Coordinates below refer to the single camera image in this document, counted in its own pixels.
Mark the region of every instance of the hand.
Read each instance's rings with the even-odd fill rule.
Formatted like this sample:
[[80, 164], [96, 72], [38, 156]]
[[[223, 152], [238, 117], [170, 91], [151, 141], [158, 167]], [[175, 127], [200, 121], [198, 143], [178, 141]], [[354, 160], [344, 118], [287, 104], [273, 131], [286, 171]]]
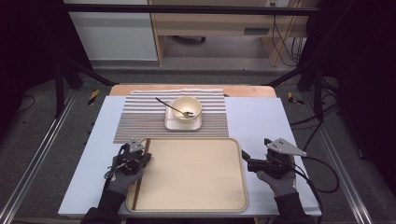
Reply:
[[110, 181], [107, 189], [126, 195], [128, 188], [136, 180], [142, 178], [144, 171], [145, 169], [142, 168], [135, 175], [126, 175], [121, 169], [118, 169], [115, 173], [115, 179]]
[[[290, 163], [291, 163], [291, 167], [294, 168], [293, 156], [290, 156]], [[270, 186], [270, 188], [274, 192], [275, 197], [297, 192], [296, 174], [292, 170], [290, 170], [280, 179], [275, 179], [269, 176], [264, 171], [258, 171], [256, 175], [260, 180], [264, 181]]]

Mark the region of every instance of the table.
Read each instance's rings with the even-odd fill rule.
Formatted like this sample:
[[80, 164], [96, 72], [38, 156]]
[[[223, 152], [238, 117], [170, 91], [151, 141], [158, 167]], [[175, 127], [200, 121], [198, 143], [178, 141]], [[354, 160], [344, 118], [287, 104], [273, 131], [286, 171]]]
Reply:
[[[274, 1], [277, 7], [316, 7], [319, 0]], [[182, 6], [227, 6], [227, 7], [269, 7], [269, 0], [149, 0], [150, 5]], [[194, 15], [152, 13], [151, 21], [157, 56], [163, 64], [166, 37], [169, 35], [192, 36], [259, 36], [272, 66], [277, 66], [285, 50], [283, 40], [289, 37], [306, 37], [306, 16], [276, 16], [277, 30], [273, 39], [273, 16], [263, 15]]]
[[[271, 87], [252, 86], [211, 86], [211, 85], [118, 85], [104, 101], [91, 137], [81, 156], [70, 186], [59, 210], [60, 215], [82, 217], [92, 206], [99, 202], [105, 180], [103, 174], [120, 148], [113, 144], [118, 120], [125, 101], [125, 94], [132, 90], [170, 90], [183, 88], [219, 89], [231, 97], [225, 97], [230, 137], [236, 139], [241, 149], [252, 158], [264, 159], [266, 147], [264, 138], [283, 137], [295, 145], [295, 141], [280, 99], [276, 98]], [[296, 164], [304, 169], [300, 157]], [[244, 162], [247, 182], [247, 209], [242, 212], [216, 213], [131, 213], [126, 206], [119, 211], [123, 217], [272, 217], [278, 214], [273, 192], [268, 185], [260, 181], [254, 173], [248, 172]], [[320, 216], [318, 202], [305, 181], [297, 177], [297, 190], [303, 208], [308, 215]]]

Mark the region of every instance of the tray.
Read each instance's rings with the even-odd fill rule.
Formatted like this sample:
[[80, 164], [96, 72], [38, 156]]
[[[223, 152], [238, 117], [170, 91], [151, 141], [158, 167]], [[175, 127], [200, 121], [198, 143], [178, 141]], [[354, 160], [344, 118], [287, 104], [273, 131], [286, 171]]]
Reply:
[[234, 139], [150, 138], [148, 152], [152, 157], [141, 184], [126, 198], [130, 211], [240, 212], [247, 207], [241, 150]]
[[172, 108], [170, 108], [169, 106], [166, 107], [165, 110], [165, 127], [172, 131], [197, 131], [198, 129], [201, 128], [202, 125], [202, 114], [201, 116], [199, 116], [197, 118], [197, 120], [195, 120], [192, 123], [180, 123], [179, 121], [177, 121], [177, 119], [175, 119], [172, 115]]

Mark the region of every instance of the white cabinet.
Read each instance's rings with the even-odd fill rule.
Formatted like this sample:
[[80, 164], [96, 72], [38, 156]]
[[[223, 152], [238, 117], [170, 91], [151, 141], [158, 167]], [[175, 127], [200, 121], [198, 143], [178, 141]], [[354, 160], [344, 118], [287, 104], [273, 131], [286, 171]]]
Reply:
[[[146, 0], [64, 0], [66, 4], [146, 5]], [[70, 12], [92, 62], [158, 61], [148, 13]]]

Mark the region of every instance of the plate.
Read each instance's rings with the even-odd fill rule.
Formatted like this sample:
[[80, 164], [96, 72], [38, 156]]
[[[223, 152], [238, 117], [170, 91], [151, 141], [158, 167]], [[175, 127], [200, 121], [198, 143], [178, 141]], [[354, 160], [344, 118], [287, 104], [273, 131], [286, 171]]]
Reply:
[[169, 106], [166, 107], [165, 111], [165, 127], [168, 130], [174, 131], [197, 131], [201, 128], [202, 125], [202, 114], [192, 123], [181, 123], [177, 119], [175, 119], [172, 115], [172, 108]]

